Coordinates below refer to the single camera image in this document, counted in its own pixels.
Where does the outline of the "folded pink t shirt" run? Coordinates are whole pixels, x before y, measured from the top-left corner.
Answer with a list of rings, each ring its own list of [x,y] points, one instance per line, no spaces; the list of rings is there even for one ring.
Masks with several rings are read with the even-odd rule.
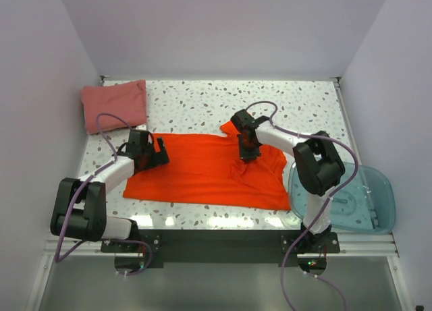
[[[85,86],[80,91],[88,134],[146,123],[146,82]]]

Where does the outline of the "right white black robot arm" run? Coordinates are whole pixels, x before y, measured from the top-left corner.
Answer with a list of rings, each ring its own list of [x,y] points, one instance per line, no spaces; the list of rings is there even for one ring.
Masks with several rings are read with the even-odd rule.
[[[328,140],[329,135],[323,131],[304,137],[295,132],[286,133],[273,126],[268,117],[255,119],[244,109],[235,113],[231,122],[239,132],[239,155],[245,163],[260,157],[263,145],[294,157],[300,183],[307,192],[303,234],[296,247],[316,252],[331,233],[330,193],[346,171],[335,146]]]

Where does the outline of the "clear blue plastic bin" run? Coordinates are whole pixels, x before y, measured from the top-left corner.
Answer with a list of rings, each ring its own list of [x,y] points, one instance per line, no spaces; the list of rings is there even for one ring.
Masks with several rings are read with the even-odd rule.
[[[331,225],[357,233],[385,235],[396,222],[394,193],[380,171],[360,166],[356,177],[333,199]]]

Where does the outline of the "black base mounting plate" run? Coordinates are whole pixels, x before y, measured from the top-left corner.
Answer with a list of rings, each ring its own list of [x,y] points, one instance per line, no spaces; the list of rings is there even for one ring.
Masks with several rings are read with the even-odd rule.
[[[144,229],[137,240],[148,244],[103,242],[101,252],[114,254],[119,269],[136,270],[169,263],[278,264],[301,230]]]

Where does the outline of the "orange t shirt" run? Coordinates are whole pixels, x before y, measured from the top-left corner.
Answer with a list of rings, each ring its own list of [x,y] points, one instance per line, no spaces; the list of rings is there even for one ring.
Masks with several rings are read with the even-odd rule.
[[[272,146],[245,163],[240,159],[238,132],[231,122],[222,135],[161,134],[169,156],[166,165],[131,177],[123,197],[173,203],[243,206],[289,210],[284,187],[285,154]]]

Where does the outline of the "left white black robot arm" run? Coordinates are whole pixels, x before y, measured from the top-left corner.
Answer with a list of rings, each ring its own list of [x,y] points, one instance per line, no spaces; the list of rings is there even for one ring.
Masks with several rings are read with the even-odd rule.
[[[133,220],[109,217],[107,195],[132,176],[166,165],[169,156],[161,137],[145,130],[131,130],[112,158],[93,173],[60,181],[51,217],[53,235],[97,242],[116,239],[125,252],[134,251],[140,236]]]

